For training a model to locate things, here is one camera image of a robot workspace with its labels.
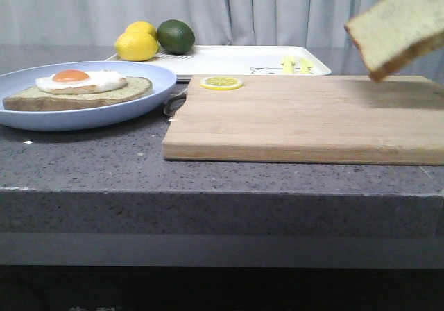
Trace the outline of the front yellow lemon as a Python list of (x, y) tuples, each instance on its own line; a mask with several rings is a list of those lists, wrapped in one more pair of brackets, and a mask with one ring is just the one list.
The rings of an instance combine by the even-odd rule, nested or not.
[(122, 33), (114, 43), (118, 56), (127, 61), (146, 61), (159, 50), (157, 40), (148, 33)]

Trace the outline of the light blue plate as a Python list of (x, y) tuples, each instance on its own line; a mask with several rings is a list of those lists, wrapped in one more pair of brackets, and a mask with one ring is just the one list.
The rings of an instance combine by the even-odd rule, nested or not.
[(74, 131), (108, 126), (148, 113), (164, 103), (176, 84), (168, 69), (142, 62), (84, 61), (31, 67), (1, 75), (1, 98), (16, 94), (35, 83), (35, 79), (65, 69), (114, 70), (122, 75), (148, 78), (152, 94), (111, 106), (63, 111), (14, 111), (1, 106), (1, 124), (31, 131)]

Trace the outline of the yellow fork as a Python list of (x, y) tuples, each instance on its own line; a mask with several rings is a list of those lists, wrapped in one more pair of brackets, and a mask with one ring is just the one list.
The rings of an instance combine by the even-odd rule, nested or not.
[(311, 69), (314, 67), (310, 59), (299, 58), (300, 74), (311, 74)]
[(295, 58), (291, 54), (284, 55), (281, 60), (283, 74), (295, 74)]

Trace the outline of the right yellow fork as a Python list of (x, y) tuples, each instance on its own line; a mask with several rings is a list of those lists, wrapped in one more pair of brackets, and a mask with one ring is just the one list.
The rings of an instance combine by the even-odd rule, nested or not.
[(314, 67), (310, 59), (299, 58), (300, 74), (311, 74), (311, 69)]

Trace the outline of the grey curtain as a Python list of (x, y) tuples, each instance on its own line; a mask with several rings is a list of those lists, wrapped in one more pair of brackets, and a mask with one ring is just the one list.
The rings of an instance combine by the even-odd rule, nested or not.
[(1, 0), (1, 43), (113, 45), (127, 25), (187, 23), (197, 44), (344, 47), (379, 0)]

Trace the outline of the left yellow fork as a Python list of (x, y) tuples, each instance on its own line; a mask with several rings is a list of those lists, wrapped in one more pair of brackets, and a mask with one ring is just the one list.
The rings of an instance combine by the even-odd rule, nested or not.
[(281, 60), (283, 74), (295, 74), (295, 58), (291, 54), (284, 55)]

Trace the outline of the rear yellow lemon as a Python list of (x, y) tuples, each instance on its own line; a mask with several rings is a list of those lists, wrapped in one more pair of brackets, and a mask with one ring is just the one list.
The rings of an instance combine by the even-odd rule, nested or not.
[(126, 29), (126, 33), (145, 33), (151, 35), (155, 40), (157, 39), (157, 30), (154, 25), (146, 21), (138, 21), (129, 24)]

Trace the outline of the yellow lemon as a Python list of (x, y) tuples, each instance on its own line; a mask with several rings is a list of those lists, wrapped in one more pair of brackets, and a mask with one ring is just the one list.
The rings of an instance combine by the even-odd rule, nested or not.
[(159, 50), (157, 40), (148, 33), (122, 33), (114, 43), (118, 56), (127, 61), (146, 61)]
[(145, 33), (151, 35), (155, 40), (157, 39), (157, 30), (154, 25), (146, 21), (138, 21), (129, 24), (126, 29), (126, 33)]

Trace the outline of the green lime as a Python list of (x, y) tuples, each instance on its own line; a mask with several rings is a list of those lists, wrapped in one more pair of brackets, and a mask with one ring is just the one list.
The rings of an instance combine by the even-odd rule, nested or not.
[(158, 26), (157, 40), (170, 54), (182, 55), (191, 51), (195, 43), (195, 35), (186, 23), (170, 19)]

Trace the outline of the fried egg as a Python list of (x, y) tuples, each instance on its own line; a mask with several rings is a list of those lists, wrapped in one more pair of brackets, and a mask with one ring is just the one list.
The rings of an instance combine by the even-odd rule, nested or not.
[(35, 80), (35, 85), (49, 94), (94, 94), (116, 90), (127, 84), (125, 76), (110, 70), (66, 69)]

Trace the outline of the bread slice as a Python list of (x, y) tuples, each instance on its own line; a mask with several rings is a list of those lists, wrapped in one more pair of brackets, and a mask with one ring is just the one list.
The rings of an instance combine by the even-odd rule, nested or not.
[(443, 0), (380, 0), (344, 28), (369, 77), (380, 82), (443, 47)]
[(37, 86), (29, 87), (3, 99), (6, 110), (15, 111), (63, 111), (110, 106), (132, 101), (152, 93), (153, 85), (148, 78), (128, 77), (128, 84), (115, 90), (89, 94), (50, 94)]

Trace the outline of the white tray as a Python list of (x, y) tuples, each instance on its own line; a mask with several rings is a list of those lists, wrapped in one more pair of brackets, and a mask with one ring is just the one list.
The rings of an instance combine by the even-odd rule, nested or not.
[(169, 69), (178, 81), (186, 82), (193, 75), (282, 75), (285, 56), (294, 57), (297, 75), (301, 59), (307, 61), (311, 75), (331, 74), (330, 68), (316, 56), (295, 46), (196, 45), (184, 55), (172, 55), (160, 49), (147, 63)]

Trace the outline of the wooden cutting board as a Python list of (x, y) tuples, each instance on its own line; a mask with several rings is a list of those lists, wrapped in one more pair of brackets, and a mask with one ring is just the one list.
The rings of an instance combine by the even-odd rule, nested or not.
[(170, 160), (443, 164), (443, 86), (422, 76), (193, 76), (162, 143)]

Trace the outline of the lemon slice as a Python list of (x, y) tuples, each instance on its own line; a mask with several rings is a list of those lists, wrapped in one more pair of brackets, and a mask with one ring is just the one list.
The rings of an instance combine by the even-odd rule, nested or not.
[(230, 76), (210, 76), (200, 80), (200, 86), (209, 90), (235, 90), (243, 85), (241, 79)]

